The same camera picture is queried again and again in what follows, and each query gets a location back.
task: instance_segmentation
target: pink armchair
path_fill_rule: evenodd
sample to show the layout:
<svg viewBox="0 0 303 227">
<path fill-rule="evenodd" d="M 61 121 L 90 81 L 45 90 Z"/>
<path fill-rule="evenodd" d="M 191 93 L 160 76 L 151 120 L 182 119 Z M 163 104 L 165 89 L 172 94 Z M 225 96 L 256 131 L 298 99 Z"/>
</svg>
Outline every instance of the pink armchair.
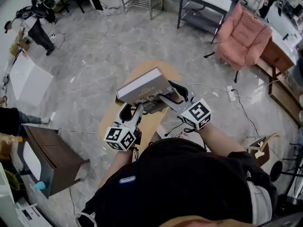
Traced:
<svg viewBox="0 0 303 227">
<path fill-rule="evenodd" d="M 271 29 L 238 4 L 218 32 L 216 55 L 237 70 L 256 64 L 264 51 Z"/>
</svg>

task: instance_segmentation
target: bottle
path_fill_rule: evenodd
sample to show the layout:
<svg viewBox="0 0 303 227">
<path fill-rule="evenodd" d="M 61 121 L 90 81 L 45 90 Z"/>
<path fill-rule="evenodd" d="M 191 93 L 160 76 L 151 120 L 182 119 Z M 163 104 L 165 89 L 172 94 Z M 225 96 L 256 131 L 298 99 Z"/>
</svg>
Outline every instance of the bottle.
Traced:
<svg viewBox="0 0 303 227">
<path fill-rule="evenodd" d="M 22 142 L 23 138 L 21 136 L 13 136 L 12 141 L 13 142 Z"/>
</svg>

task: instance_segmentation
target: marble floor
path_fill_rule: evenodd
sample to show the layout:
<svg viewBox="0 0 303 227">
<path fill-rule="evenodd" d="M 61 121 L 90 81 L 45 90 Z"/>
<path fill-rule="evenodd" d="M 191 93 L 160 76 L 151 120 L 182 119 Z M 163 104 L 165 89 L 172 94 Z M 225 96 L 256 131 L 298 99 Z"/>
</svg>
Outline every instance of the marble floor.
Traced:
<svg viewBox="0 0 303 227">
<path fill-rule="evenodd" d="M 9 107 L 17 107 L 24 113 L 41 117 L 54 114 L 49 125 L 51 128 L 98 132 L 99 124 L 115 98 L 116 89 L 144 60 L 137 53 L 106 46 L 117 45 L 139 52 L 147 59 L 171 64 L 180 73 L 188 75 L 183 76 L 182 80 L 189 87 L 192 81 L 218 88 L 233 86 L 238 90 L 241 102 L 258 133 L 280 133 L 284 140 L 274 146 L 274 151 L 280 158 L 291 154 L 288 142 L 296 141 L 297 125 L 268 96 L 268 78 L 252 66 L 240 72 L 239 82 L 235 84 L 235 71 L 229 65 L 214 56 L 207 59 L 203 57 L 215 47 L 215 43 L 210 44 L 211 34 L 184 24 L 176 29 L 177 14 L 172 12 L 162 12 L 150 20 L 149 12 L 144 9 L 131 9 L 127 14 L 110 17 L 99 15 L 90 6 L 85 7 L 85 11 L 82 14 L 79 9 L 74 9 L 70 14 L 62 15 L 57 25 L 48 30 L 49 34 L 66 34 L 61 48 L 50 56 L 45 56 L 41 46 L 31 45 L 29 54 L 35 63 L 54 76 L 40 106 L 32 107 L 16 101 L 9 87 Z M 96 40 L 103 45 L 85 39 Z M 57 34 L 53 39 L 57 47 L 62 41 L 62 34 Z M 252 125 L 239 109 L 239 101 L 231 103 L 226 91 L 203 85 L 195 85 L 194 91 L 211 107 L 213 124 L 226 134 L 240 142 L 254 134 Z M 167 114 L 162 124 L 165 129 L 179 124 L 175 116 L 173 112 Z M 78 174 L 83 181 L 71 187 L 75 212 L 79 212 L 97 190 L 115 152 L 102 142 L 98 134 L 65 130 L 60 130 L 59 134 L 81 157 L 90 159 L 90 163 L 84 165 Z M 270 152 L 270 157 L 267 171 L 277 161 L 273 152 Z M 18 167 L 17 157 L 14 162 Z M 26 184 L 30 183 L 27 176 L 23 180 Z M 288 181 L 289 178 L 281 177 L 275 183 L 279 192 L 285 190 Z M 39 191 L 30 188 L 27 191 L 30 200 L 38 204 L 54 226 L 74 226 L 69 189 L 48 200 Z"/>
</svg>

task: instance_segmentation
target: power strip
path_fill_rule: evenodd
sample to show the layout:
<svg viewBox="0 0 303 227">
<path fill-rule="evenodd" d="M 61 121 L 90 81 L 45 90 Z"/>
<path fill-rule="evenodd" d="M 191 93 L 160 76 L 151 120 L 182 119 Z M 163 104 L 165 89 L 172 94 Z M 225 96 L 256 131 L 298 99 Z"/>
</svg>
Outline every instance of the power strip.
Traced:
<svg viewBox="0 0 303 227">
<path fill-rule="evenodd" d="M 170 138 L 170 136 L 165 136 L 165 134 L 167 133 L 166 130 L 162 127 L 162 125 L 160 124 L 156 130 L 157 134 L 161 137 L 161 139 L 165 139 L 165 138 Z"/>
<path fill-rule="evenodd" d="M 227 86 L 226 87 L 227 92 L 228 92 L 228 96 L 231 102 L 236 101 L 236 95 L 235 93 L 232 91 L 232 86 Z"/>
</svg>

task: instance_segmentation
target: wooden cabinet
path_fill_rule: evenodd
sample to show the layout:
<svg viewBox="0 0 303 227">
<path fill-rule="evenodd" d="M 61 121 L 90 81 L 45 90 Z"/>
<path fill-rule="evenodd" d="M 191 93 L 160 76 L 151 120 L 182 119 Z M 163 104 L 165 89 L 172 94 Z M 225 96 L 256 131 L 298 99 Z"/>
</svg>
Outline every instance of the wooden cabinet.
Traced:
<svg viewBox="0 0 303 227">
<path fill-rule="evenodd" d="M 294 65 L 284 51 L 282 51 L 271 38 L 261 54 L 261 59 L 268 65 L 276 67 L 281 73 L 287 71 Z"/>
<path fill-rule="evenodd" d="M 35 183 L 42 181 L 46 189 L 41 192 L 48 198 L 77 183 L 75 180 L 82 164 L 89 162 L 79 157 L 57 134 L 51 129 L 37 128 L 23 125 L 24 141 L 18 145 L 18 155 L 25 167 L 24 146 L 26 142 L 37 156 L 41 164 L 40 179 L 33 175 Z"/>
</svg>

